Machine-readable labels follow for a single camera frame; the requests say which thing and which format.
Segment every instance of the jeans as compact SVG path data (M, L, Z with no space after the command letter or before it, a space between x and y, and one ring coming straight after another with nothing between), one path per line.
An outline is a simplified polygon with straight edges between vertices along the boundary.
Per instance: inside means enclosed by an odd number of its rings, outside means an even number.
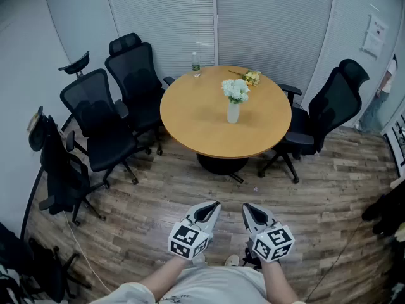
M389 94L381 91L380 97L374 96L373 101L368 106L367 110L360 119L360 130L363 132L371 132L377 120L377 113L381 105L388 99Z

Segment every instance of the forearm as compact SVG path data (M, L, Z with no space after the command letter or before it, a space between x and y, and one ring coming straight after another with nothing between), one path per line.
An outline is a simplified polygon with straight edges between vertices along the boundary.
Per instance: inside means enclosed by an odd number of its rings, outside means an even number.
M293 304L298 296L287 282L278 262L261 261L265 277L267 300L271 304Z
M174 256L157 271L141 280L140 284L150 290L155 300L159 301L176 283L178 275L188 264L188 260Z

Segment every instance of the table base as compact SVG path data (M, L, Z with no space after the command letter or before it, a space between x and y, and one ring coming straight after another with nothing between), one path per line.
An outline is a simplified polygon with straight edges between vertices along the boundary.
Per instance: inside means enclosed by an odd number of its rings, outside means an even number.
M236 171L242 169L249 158L242 159L219 159L197 153L198 162L204 169L216 175L230 175L236 181L242 183L243 179L235 175Z

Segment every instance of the cable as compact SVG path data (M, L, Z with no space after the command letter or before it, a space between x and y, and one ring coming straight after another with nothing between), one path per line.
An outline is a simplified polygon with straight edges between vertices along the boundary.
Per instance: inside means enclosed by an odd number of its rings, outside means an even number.
M73 233L73 230L72 230L72 228L70 227L68 217L66 216L66 212L63 211L63 214L65 214L65 219L66 219L66 223L68 224L69 230L70 230L70 232L72 233L72 236L73 236L73 238L75 239L75 241L76 241L76 243L77 243L77 245L78 245L78 247L79 247L79 249L80 249L80 252L82 252L83 257L84 257L85 260L87 261L87 264L89 265L90 270L93 271L93 274L96 275L96 277L99 279L100 283L111 293L110 288L108 288L108 287L102 282L102 280L100 279L100 277L96 274L96 272L94 271L94 269L91 267L90 262L88 261L86 255L85 255L84 252L83 252L82 247L80 246L80 243L77 241L77 239L76 239L76 237L75 237L75 234Z
M335 264L339 261L340 256L343 254L344 250L346 250L347 246L350 244L350 242L353 240L354 235L356 234L357 230L359 229L359 227L361 226L361 224L363 223L363 221L361 221L359 223L359 225L357 225L357 228L354 230L352 236L350 237L350 239L348 240L348 242L346 243L346 245L344 246L344 248L342 249L342 251L339 253L339 256L337 256L336 261L332 264L332 266L330 266L330 268L328 269L328 271L325 272L325 275L323 275L321 277L321 279L318 281L318 283L316 284L315 288L312 290L312 292L310 292L310 294L308 295L308 297L306 298L306 302L309 301L311 295L313 294L313 292L315 292L315 290L318 288L318 286L320 285L320 283L322 282L322 280L326 277L326 275L333 269L333 267L335 266Z

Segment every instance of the white shirt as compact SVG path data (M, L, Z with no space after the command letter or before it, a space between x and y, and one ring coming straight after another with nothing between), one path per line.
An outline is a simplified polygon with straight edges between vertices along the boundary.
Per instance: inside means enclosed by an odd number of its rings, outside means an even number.
M390 65L388 66L389 73L391 73L391 78L388 79L386 85L381 90L386 92L387 94L390 93L392 81L394 81L395 73L397 71L397 62L394 59L391 60Z
M122 284L92 304L155 304L142 284ZM249 267L197 267L185 269L159 304L268 304L265 280Z

